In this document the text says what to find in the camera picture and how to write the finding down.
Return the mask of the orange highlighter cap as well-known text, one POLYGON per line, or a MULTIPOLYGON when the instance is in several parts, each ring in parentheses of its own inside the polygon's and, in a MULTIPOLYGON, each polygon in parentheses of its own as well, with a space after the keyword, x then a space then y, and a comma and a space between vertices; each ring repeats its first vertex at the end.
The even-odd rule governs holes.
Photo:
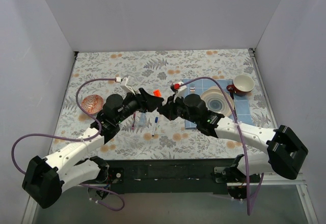
POLYGON ((153 95, 156 97, 162 97, 160 90, 154 90, 153 95))

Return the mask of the white thin pen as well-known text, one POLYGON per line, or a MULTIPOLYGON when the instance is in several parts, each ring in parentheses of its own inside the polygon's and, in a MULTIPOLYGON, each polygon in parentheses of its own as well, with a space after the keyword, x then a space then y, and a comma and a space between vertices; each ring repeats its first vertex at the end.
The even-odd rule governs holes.
POLYGON ((151 133, 152 137, 154 137, 154 135, 155 135, 155 131, 156 131, 157 124, 158 124, 158 119, 159 119, 159 117, 155 117, 153 127, 152 127, 152 133, 151 133))

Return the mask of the light blue marker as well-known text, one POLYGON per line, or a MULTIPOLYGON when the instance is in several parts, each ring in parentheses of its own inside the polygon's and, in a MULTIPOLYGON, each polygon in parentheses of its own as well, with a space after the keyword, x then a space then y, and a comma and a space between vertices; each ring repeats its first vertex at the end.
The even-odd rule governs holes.
POLYGON ((141 113, 140 119, 139 119, 139 125, 145 126, 147 124, 147 118, 146 113, 141 113))

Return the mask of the pink pen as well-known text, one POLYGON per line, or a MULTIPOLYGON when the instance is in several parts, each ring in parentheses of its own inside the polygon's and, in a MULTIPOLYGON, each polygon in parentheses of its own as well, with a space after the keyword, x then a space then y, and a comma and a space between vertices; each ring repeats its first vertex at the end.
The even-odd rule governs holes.
POLYGON ((133 113, 133 117, 132 117, 132 125, 131 125, 132 130, 134 130, 135 116, 136 116, 136 114, 133 113))

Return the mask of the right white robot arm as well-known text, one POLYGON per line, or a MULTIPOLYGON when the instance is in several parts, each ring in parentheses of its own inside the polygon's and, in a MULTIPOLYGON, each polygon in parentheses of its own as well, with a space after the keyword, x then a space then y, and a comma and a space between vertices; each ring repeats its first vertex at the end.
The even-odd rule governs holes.
POLYGON ((199 95, 190 94, 185 98, 168 98, 158 112, 169 120, 177 117, 196 124, 206 136, 240 141, 260 150, 260 155, 251 158, 249 169, 252 174, 275 172, 294 180, 308 155, 307 147, 290 127, 281 125, 278 129, 261 128, 245 123, 236 124, 229 117, 209 110, 199 95))

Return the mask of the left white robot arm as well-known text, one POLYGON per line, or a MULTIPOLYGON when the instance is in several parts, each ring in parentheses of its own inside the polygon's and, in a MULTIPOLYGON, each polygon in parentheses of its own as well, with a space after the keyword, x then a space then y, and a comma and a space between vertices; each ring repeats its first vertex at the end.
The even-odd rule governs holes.
POLYGON ((78 142, 67 144, 44 158, 30 160, 22 188, 43 208, 53 205, 61 194, 86 181, 104 183, 108 179, 107 162, 98 156, 84 157, 105 145, 120 130, 119 124, 136 111, 153 112, 163 98, 148 94, 140 88, 136 94, 107 97, 97 121, 87 128, 78 142))

